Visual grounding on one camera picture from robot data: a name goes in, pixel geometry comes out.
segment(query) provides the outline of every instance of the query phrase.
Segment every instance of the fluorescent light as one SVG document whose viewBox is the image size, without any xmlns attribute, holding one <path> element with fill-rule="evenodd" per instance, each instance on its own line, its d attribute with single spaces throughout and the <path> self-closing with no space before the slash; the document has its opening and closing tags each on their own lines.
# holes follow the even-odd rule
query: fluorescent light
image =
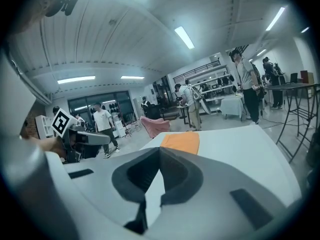
<svg viewBox="0 0 320 240">
<path fill-rule="evenodd" d="M 121 76 L 121 79 L 144 79 L 144 76 Z"/>
<path fill-rule="evenodd" d="M 301 31 L 301 33 L 306 32 L 309 29 L 309 27 L 306 27 L 304 30 Z"/>
<path fill-rule="evenodd" d="M 86 109 L 87 106 L 81 106 L 81 107 L 77 107 L 74 109 L 74 111 L 78 111 L 78 110 L 83 110 L 83 109 Z"/>
<path fill-rule="evenodd" d="M 274 17 L 273 21 L 270 23 L 270 25 L 267 27 L 265 31 L 269 31 L 270 29 L 272 29 L 272 27 L 274 26 L 274 24 L 276 24 L 277 20 L 280 18 L 281 14 L 284 12 L 285 9 L 286 9 L 285 7 L 280 8 L 278 13 Z"/>
<path fill-rule="evenodd" d="M 182 26 L 176 28 L 174 31 L 179 35 L 179 37 L 182 39 L 182 41 L 184 41 L 184 43 L 186 44 L 186 46 L 188 46 L 189 49 L 195 48 L 190 37 L 188 36 L 187 32 Z"/>
<path fill-rule="evenodd" d="M 115 99 L 109 100 L 109 101 L 104 101 L 104 102 L 102 102 L 102 104 L 103 104 L 103 103 L 108 103 L 108 102 L 115 102 L 115 101 L 116 101 Z"/>
<path fill-rule="evenodd" d="M 266 49 L 264 49 L 263 51 L 260 51 L 257 56 L 259 56 L 260 54 L 264 53 L 266 51 Z"/>
<path fill-rule="evenodd" d="M 68 78 L 64 80 L 58 80 L 58 84 L 65 84 L 65 83 L 71 83 L 76 81 L 84 81 L 84 80 L 94 80 L 96 78 L 95 75 L 92 76 L 83 76 L 83 77 L 75 77 L 75 78 Z"/>
</svg>

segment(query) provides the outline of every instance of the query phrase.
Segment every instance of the white t-shirt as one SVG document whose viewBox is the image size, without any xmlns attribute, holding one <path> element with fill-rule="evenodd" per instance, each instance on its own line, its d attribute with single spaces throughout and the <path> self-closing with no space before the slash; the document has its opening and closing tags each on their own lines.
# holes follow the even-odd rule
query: white t-shirt
<svg viewBox="0 0 320 240">
<path fill-rule="evenodd" d="M 251 65 L 249 60 L 243 58 L 238 66 L 236 66 L 236 69 L 238 70 L 238 74 L 241 78 L 242 89 L 250 89 L 254 85 L 251 77 L 251 72 L 254 71 L 254 67 Z"/>
<path fill-rule="evenodd" d="M 195 103 L 194 97 L 193 97 L 192 92 L 190 90 L 190 87 L 187 87 L 185 85 L 181 85 L 181 87 L 179 89 L 179 93 L 181 95 L 185 95 L 186 102 L 188 103 L 189 106 L 191 104 Z"/>
<path fill-rule="evenodd" d="M 93 117 L 99 132 L 111 128 L 109 123 L 109 117 L 111 117 L 111 115 L 107 110 L 101 109 L 100 112 L 96 111 Z"/>
</svg>

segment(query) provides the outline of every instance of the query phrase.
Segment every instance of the gray floor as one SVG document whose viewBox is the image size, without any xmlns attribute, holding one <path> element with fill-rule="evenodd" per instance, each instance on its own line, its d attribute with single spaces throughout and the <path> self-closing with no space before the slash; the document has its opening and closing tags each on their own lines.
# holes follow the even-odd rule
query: gray floor
<svg viewBox="0 0 320 240">
<path fill-rule="evenodd" d="M 263 111 L 263 118 L 260 117 L 260 123 L 259 126 L 264 129 L 264 131 L 269 135 L 269 137 L 276 142 L 280 132 L 282 130 L 283 124 L 280 124 L 281 122 L 284 122 L 287 116 L 287 109 L 288 106 L 285 105 L 283 109 L 277 109 L 277 110 L 271 110 L 270 106 L 266 106 Z M 217 114 L 204 114 L 201 115 L 202 120 L 202 131 L 208 131 L 208 130 L 219 130 L 219 129 L 228 129 L 228 128 L 235 128 L 235 127 L 243 127 L 247 126 L 251 123 L 251 120 L 246 120 L 246 115 L 244 114 L 242 116 L 243 121 L 239 119 L 238 116 L 231 116 L 229 115 L 227 119 L 222 116 L 221 113 Z M 282 142 L 289 148 L 289 150 L 293 153 L 298 145 L 299 140 L 302 138 L 301 136 L 297 137 L 297 116 L 296 115 L 289 115 L 288 118 L 288 124 L 285 127 L 284 133 L 281 137 Z M 300 120 L 300 124 L 307 123 L 305 120 Z M 311 127 L 308 130 L 307 137 L 311 139 L 312 134 L 315 132 L 315 125 L 316 120 L 311 121 Z M 306 127 L 304 125 L 300 126 L 300 131 L 304 132 Z M 185 125 L 183 123 L 183 119 L 175 119 L 170 121 L 170 131 L 171 132 L 185 132 L 189 131 L 189 125 Z M 122 156 L 125 154 L 128 154 L 130 152 L 137 151 L 141 149 L 145 144 L 147 144 L 151 138 L 149 137 L 148 133 L 146 132 L 146 129 L 141 125 L 140 129 L 137 129 L 132 132 L 132 136 L 126 136 L 122 138 L 117 138 L 117 141 L 120 146 L 120 151 L 113 152 L 111 154 L 111 158 Z M 280 144 L 278 144 L 279 149 L 282 151 L 284 157 L 289 160 L 289 157 L 286 153 L 286 151 L 281 147 Z M 300 147 L 296 157 L 291 162 L 290 166 L 298 180 L 298 183 L 300 185 L 302 193 L 305 192 L 306 189 L 306 176 L 307 173 L 311 170 L 311 168 L 308 166 L 305 158 L 307 154 L 307 150 L 309 147 L 309 142 L 304 141 L 303 145 Z M 97 156 L 97 159 L 103 158 L 103 149 L 100 150 L 100 153 Z"/>
</svg>

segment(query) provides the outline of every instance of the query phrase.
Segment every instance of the table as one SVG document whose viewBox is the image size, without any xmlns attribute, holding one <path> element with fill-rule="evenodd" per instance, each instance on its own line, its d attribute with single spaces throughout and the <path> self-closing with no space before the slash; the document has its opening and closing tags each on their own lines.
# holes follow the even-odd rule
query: table
<svg viewBox="0 0 320 240">
<path fill-rule="evenodd" d="M 162 132 L 142 149 L 159 147 L 166 134 Z M 198 156 L 214 159 L 235 167 L 271 191 L 288 207 L 301 198 L 297 179 L 272 139 L 258 125 L 230 129 L 199 131 Z M 146 192 L 148 226 L 161 212 L 160 196 L 165 193 L 160 172 Z"/>
<path fill-rule="evenodd" d="M 183 119 L 183 123 L 184 123 L 185 125 L 187 125 L 188 123 L 186 122 L 186 117 L 188 117 L 189 127 L 191 128 L 191 123 L 190 123 L 190 116 L 189 116 L 188 107 L 189 107 L 189 105 L 184 105 L 184 106 L 180 105 L 180 106 L 177 106 L 178 109 L 181 109 L 181 113 L 182 113 L 182 116 L 180 116 L 179 118 L 180 118 L 180 119 Z"/>
<path fill-rule="evenodd" d="M 290 160 L 289 163 L 292 162 L 292 160 L 295 158 L 295 156 L 297 155 L 302 143 L 304 142 L 304 140 L 307 140 L 309 142 L 311 142 L 307 137 L 307 132 L 311 123 L 311 120 L 313 118 L 316 118 L 316 127 L 318 127 L 318 114 L 319 114 L 319 103 L 320 101 L 318 100 L 318 90 L 317 88 L 320 87 L 320 84 L 309 84 L 309 83 L 287 83 L 287 84 L 283 84 L 283 85 L 276 85 L 276 86 L 269 86 L 267 88 L 265 88 L 268 91 L 285 91 L 286 93 L 286 98 L 287 98 L 287 102 L 288 102 L 288 111 L 286 114 L 286 118 L 283 124 L 283 128 L 281 130 L 281 133 L 276 141 L 276 145 L 278 143 L 280 143 L 282 145 L 282 147 L 285 149 L 285 151 L 289 154 L 290 156 Z M 301 98 L 302 98 L 302 93 L 305 90 L 306 91 L 306 97 L 308 97 L 308 89 L 314 89 L 314 95 L 313 98 L 311 97 L 310 100 L 312 99 L 312 106 L 310 108 L 310 103 L 309 103 L 309 98 L 307 98 L 307 103 L 308 103 L 308 110 L 303 109 L 300 107 L 300 103 L 301 103 Z M 298 102 L 298 90 L 301 90 L 301 94 L 300 94 L 300 99 Z M 295 99 L 295 105 L 296 108 L 291 109 L 291 104 L 292 104 L 292 98 L 294 97 Z M 297 147 L 297 149 L 295 150 L 295 152 L 292 154 L 289 149 L 284 145 L 283 142 L 281 142 L 280 138 L 285 130 L 285 127 L 287 125 L 287 121 L 288 121 L 288 117 L 289 114 L 295 114 L 297 115 L 297 134 L 296 136 L 298 137 L 299 135 L 302 136 L 302 139 L 300 141 L 299 146 Z M 300 124 L 300 118 L 307 120 L 307 124 L 306 124 L 306 128 L 305 128 L 305 132 L 301 133 L 300 132 L 300 128 L 299 128 L 299 124 Z"/>
<path fill-rule="evenodd" d="M 225 115 L 225 119 L 227 119 L 227 115 L 236 115 L 239 116 L 242 121 L 242 113 L 244 110 L 242 96 L 231 96 L 224 98 L 221 100 L 220 110 L 222 115 Z"/>
</svg>

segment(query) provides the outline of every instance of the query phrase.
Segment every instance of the sneaker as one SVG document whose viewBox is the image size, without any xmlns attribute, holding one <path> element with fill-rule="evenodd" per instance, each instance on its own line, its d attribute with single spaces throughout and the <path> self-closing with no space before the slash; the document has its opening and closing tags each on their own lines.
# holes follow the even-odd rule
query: sneaker
<svg viewBox="0 0 320 240">
<path fill-rule="evenodd" d="M 250 126 L 254 126 L 254 125 L 258 125 L 260 123 L 260 120 L 258 119 L 258 121 L 256 121 L 256 122 L 251 122 L 249 125 Z"/>
</svg>

